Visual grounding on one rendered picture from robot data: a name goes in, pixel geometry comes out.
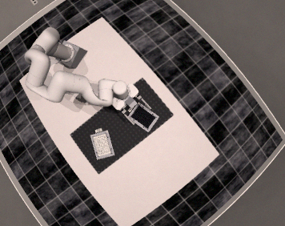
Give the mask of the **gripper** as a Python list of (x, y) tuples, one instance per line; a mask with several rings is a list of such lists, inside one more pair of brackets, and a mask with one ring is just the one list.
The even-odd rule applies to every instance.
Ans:
[[(141, 99), (145, 103), (145, 106), (150, 110), (151, 107), (142, 99), (142, 96), (140, 95), (139, 97), (137, 97), (138, 89), (132, 83), (128, 84), (127, 86), (129, 87), (129, 89), (128, 89), (129, 94), (128, 95), (131, 98), (136, 97), (138, 100)], [(116, 96), (115, 96), (114, 99), (113, 99), (112, 105), (114, 106), (114, 108), (117, 111), (121, 111), (123, 109), (122, 113), (129, 119), (129, 121), (133, 125), (135, 125), (134, 121), (125, 114), (126, 113), (125, 108), (127, 107), (127, 104), (123, 100), (117, 99)]]

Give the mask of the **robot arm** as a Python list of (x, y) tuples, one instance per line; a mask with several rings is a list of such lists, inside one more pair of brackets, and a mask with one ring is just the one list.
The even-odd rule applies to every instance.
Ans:
[(86, 76), (66, 71), (56, 71), (49, 86), (46, 86), (44, 82), (50, 69), (49, 56), (61, 59), (65, 63), (74, 57), (74, 48), (68, 44), (60, 44), (59, 39), (59, 32), (53, 27), (47, 27), (25, 53), (24, 58), (30, 65), (26, 77), (28, 89), (53, 103), (62, 102), (65, 93), (71, 92), (80, 94), (94, 106), (109, 107), (113, 103), (114, 92), (116, 98), (123, 100), (131, 109), (137, 104), (135, 102), (137, 98), (131, 98), (128, 95), (129, 87), (121, 80), (100, 79), (98, 81), (98, 98)]

